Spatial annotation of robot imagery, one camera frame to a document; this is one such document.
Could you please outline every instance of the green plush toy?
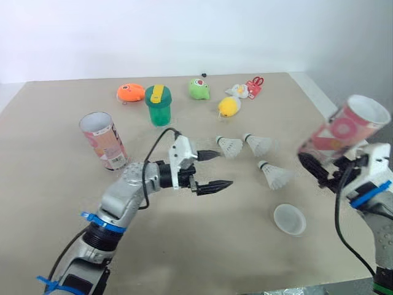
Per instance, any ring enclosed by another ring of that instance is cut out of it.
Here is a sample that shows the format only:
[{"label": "green plush toy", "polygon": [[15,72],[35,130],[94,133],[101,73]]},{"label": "green plush toy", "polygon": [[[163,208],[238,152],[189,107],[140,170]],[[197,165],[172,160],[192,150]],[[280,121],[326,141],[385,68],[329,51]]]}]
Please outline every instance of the green plush toy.
[{"label": "green plush toy", "polygon": [[201,79],[192,79],[190,81],[189,92],[194,100],[210,99],[210,87]]}]

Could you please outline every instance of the gray floor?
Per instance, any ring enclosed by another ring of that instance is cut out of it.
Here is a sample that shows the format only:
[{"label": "gray floor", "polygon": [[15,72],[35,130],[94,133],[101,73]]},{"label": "gray floor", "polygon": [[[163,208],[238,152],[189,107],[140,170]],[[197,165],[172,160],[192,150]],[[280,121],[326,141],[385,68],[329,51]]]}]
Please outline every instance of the gray floor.
[{"label": "gray floor", "polygon": [[370,295],[372,292],[372,284],[373,280],[371,278],[365,278],[362,280],[343,281],[334,284],[276,291],[261,291],[242,295]]}]

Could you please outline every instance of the scissors handle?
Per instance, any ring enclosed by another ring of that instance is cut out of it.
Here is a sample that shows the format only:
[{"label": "scissors handle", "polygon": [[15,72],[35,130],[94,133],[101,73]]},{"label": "scissors handle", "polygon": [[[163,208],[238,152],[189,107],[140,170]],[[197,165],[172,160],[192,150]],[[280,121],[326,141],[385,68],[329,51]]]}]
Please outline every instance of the scissors handle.
[{"label": "scissors handle", "polygon": [[262,77],[255,77],[255,78],[253,78],[253,80],[252,80],[252,82],[254,83],[254,84],[257,84],[258,86],[261,86],[262,84],[263,84],[263,82],[264,82],[265,80],[264,80],[264,78],[262,78]]}]

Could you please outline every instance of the yellow lid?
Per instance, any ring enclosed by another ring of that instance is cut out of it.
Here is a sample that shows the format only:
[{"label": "yellow lid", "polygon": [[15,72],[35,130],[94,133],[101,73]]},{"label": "yellow lid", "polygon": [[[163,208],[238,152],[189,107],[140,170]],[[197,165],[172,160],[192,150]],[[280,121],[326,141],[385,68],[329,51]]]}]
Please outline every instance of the yellow lid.
[{"label": "yellow lid", "polygon": [[164,92],[164,85],[157,84],[154,85],[152,96],[150,97],[150,101],[152,103],[161,103],[162,93]]}]

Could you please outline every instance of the yellow plush toy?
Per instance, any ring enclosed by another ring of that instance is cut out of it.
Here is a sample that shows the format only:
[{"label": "yellow plush toy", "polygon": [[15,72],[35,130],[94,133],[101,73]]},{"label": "yellow plush toy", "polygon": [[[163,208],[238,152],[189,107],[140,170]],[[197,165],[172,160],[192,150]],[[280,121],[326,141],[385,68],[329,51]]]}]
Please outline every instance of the yellow plush toy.
[{"label": "yellow plush toy", "polygon": [[238,97],[228,96],[219,103],[220,116],[231,117],[235,115],[241,107],[241,102]]}]

